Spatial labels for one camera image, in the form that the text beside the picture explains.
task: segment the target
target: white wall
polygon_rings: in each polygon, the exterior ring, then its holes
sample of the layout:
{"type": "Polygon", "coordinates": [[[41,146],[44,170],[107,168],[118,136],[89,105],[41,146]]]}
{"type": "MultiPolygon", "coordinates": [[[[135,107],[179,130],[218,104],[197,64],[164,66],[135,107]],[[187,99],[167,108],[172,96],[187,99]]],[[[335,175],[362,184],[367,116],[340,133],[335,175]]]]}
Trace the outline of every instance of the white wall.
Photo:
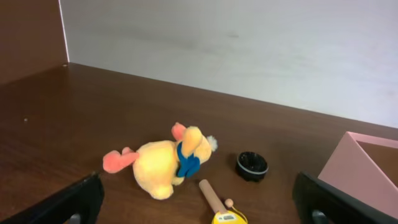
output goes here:
{"type": "Polygon", "coordinates": [[[70,61],[398,128],[396,0],[61,0],[70,61]]]}

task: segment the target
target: blue scarf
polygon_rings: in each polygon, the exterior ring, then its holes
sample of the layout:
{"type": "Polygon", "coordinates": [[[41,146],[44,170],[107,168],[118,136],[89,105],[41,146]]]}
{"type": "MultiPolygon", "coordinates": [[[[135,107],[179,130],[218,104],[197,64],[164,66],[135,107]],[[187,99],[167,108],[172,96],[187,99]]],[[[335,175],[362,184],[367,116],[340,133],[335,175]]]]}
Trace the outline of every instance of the blue scarf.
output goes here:
{"type": "Polygon", "coordinates": [[[191,156],[185,158],[181,152],[182,142],[177,146],[177,155],[180,160],[180,169],[177,172],[177,177],[191,177],[200,168],[200,160],[192,153],[191,156]]]}

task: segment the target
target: black bowl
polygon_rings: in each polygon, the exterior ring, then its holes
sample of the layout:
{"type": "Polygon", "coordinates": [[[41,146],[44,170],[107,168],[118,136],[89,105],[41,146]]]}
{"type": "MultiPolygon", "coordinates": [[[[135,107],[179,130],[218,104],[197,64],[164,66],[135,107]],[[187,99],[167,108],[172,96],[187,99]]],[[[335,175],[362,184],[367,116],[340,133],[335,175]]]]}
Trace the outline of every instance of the black bowl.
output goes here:
{"type": "Polygon", "coordinates": [[[244,180],[259,182],[266,175],[268,164],[255,152],[242,152],[236,160],[235,169],[244,180]]]}

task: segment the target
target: toy's head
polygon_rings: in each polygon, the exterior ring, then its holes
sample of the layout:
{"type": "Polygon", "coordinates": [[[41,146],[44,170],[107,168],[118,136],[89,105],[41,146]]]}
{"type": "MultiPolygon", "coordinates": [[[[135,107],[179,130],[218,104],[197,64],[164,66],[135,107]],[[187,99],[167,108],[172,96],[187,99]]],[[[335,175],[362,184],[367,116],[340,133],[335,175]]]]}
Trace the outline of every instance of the toy's head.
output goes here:
{"type": "Polygon", "coordinates": [[[200,163],[206,162],[211,153],[217,149],[217,140],[213,136],[204,137],[197,127],[186,128],[175,123],[172,134],[177,142],[182,141],[182,154],[184,157],[194,155],[200,163]]]}

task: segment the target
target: stuffed animal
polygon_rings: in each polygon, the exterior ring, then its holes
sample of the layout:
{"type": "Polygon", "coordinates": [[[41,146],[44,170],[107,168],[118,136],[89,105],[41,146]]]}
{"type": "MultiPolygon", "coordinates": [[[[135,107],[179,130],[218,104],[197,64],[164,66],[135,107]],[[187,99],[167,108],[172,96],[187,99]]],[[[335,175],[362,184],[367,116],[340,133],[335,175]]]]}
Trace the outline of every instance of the stuffed animal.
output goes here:
{"type": "Polygon", "coordinates": [[[155,199],[169,198],[173,194],[173,185],[180,185],[185,177],[192,176],[217,149],[216,139],[204,137],[197,127],[186,128],[176,123],[172,134],[176,142],[150,142],[136,152],[128,147],[121,154],[109,152],[103,158],[104,170],[113,174],[132,164],[142,189],[155,199]]]}

